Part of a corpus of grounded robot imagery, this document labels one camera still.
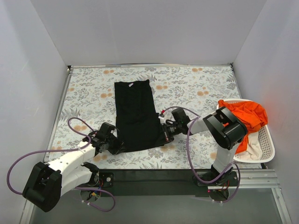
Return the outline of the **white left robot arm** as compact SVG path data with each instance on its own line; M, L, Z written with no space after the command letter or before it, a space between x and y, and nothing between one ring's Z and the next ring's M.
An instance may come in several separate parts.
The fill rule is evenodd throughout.
M49 212L65 193L79 189L89 194L83 202L90 204L114 185L114 174L101 171L89 160L99 153L120 146L114 135L117 128L107 122L99 130L92 131L80 141L77 148L48 162L39 162L30 173L22 196L35 206Z

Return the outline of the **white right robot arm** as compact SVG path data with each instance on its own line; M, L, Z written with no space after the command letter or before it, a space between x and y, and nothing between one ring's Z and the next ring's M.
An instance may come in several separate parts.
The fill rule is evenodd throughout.
M187 158L194 173L194 179L205 185L220 186L228 182L233 170L237 147L248 133L246 126L226 107L221 107L203 118L197 116L193 120L186 115L186 108L173 107L173 109L171 113L174 120L167 119L161 123L166 143L174 141L176 135L185 134L187 136ZM191 135L205 131L211 133L218 144L218 149L210 171L199 175L192 164L189 141Z

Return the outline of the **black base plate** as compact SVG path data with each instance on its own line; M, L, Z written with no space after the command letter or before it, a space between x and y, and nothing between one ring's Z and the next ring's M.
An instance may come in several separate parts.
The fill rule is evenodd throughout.
M102 189L114 196L213 196L216 200L229 197L227 186L237 186L237 174L233 171L227 181L212 183L217 189L209 190L200 183L190 169L103 169L99 176L92 176L90 183L78 185L85 188L84 200L91 200L95 189Z

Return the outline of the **floral patterned table mat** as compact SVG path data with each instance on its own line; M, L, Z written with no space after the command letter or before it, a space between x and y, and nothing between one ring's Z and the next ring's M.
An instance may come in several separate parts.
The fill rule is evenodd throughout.
M221 99L239 97L229 66L75 68L52 138L51 152L44 160L62 156L63 149L74 148L83 134L99 129L103 122L115 124L115 82L144 80L149 80L157 112L182 106L187 108L190 118L214 112ZM119 155L102 152L91 162L101 169L187 169L190 165L185 144L186 136L181 134L166 146ZM190 138L190 156L195 168L210 168L216 151L217 143L210 133Z

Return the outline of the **white laundry basket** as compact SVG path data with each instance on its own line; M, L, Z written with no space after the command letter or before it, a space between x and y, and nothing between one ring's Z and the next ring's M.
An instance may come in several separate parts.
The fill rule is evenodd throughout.
M228 103L237 103L241 101L250 101L247 99L224 99L224 101L227 101ZM271 134L268 129L268 125L263 126L260 128L260 130L257 133L250 134L249 137L256 137L258 138L258 141L261 146L261 150L263 152L262 158L260 160L248 160L248 156L246 151L243 153L235 154L234 160L237 162L243 162L243 163L265 163L269 162L274 158L275 155L275 148L273 145L273 141L271 139Z

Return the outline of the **aluminium frame rail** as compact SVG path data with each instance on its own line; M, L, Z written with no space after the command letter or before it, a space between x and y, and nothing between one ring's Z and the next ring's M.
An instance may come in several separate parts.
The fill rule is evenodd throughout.
M225 189L235 189L240 180L240 189L271 189L280 188L280 183L275 170L273 169L241 169L239 178L237 170L233 171L233 176L229 178L229 183L225 184Z

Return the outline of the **black t shirt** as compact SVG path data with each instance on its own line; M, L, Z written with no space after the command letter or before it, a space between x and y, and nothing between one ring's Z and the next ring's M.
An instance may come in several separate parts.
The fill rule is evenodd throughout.
M116 127L126 152L164 146L166 137L156 112L150 81L115 82Z

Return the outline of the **orange t shirt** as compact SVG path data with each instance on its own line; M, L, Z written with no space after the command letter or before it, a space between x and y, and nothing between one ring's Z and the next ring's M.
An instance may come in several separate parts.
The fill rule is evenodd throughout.
M236 154L245 152L248 148L249 135L257 133L260 128L268 124L266 110L253 101L228 103L222 99L218 101L218 105L228 108L246 126L248 133L239 144Z

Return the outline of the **cream t shirt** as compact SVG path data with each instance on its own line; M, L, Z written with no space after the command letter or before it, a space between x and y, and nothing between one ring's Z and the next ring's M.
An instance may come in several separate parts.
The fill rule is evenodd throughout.
M249 137L247 150L246 150L248 160L260 160L262 158L263 152L261 150L258 138Z

